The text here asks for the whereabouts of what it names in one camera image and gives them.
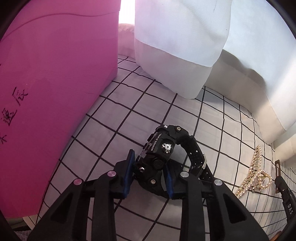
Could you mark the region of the black digital wristwatch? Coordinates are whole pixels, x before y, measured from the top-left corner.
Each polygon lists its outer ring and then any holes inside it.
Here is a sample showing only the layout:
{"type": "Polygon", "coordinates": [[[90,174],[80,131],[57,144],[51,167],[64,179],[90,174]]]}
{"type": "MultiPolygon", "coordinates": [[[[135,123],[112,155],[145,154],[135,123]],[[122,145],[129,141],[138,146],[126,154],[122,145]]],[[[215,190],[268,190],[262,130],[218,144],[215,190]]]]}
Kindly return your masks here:
{"type": "Polygon", "coordinates": [[[133,166],[134,178],[143,189],[169,198],[165,184],[165,171],[169,170],[174,184],[172,199],[185,195],[185,183],[181,180],[182,164],[171,158],[176,145],[187,153],[191,163],[189,174],[202,182],[213,181],[213,174],[194,136],[180,126],[161,125],[147,139],[133,166]]]}

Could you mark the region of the pearl hair claw clip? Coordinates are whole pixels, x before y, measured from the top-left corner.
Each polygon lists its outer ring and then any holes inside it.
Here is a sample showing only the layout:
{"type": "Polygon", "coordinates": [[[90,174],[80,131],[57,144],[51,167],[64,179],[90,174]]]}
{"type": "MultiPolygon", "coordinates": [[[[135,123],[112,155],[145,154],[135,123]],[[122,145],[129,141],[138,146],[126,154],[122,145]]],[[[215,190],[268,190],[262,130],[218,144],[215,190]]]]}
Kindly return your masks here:
{"type": "Polygon", "coordinates": [[[272,177],[261,168],[261,161],[262,150],[261,146],[258,145],[255,148],[247,176],[235,193],[237,198],[241,198],[247,191],[261,191],[271,186],[272,177]]]}

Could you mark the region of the checkered white bed sheet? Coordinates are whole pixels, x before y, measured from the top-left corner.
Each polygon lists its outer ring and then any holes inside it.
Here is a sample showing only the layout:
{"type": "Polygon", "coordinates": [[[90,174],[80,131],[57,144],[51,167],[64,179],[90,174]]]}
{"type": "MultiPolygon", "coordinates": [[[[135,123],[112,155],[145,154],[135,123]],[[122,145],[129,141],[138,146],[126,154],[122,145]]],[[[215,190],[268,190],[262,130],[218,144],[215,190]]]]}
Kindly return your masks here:
{"type": "Polygon", "coordinates": [[[295,240],[295,174],[269,123],[210,87],[184,99],[119,56],[28,239],[295,240]]]}

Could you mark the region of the pink plastic bin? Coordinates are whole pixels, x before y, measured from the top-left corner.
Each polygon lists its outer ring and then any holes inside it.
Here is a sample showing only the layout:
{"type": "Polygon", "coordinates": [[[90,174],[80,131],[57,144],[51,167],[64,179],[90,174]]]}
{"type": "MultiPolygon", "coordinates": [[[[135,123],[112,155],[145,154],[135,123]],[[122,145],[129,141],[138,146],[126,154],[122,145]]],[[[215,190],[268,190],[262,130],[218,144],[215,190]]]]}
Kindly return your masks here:
{"type": "Polygon", "coordinates": [[[1,212],[36,214],[62,150],[117,75],[120,1],[1,1],[1,212]]]}

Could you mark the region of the white curtain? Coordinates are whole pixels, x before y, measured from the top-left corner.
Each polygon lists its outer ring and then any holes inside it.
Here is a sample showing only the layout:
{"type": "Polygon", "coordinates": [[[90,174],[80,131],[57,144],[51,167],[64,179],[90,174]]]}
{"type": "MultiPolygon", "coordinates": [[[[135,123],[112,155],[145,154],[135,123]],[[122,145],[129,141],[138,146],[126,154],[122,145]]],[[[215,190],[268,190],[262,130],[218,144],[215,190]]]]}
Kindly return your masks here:
{"type": "Polygon", "coordinates": [[[295,24],[276,1],[122,1],[118,52],[193,99],[203,86],[247,108],[295,164],[295,24]]]}

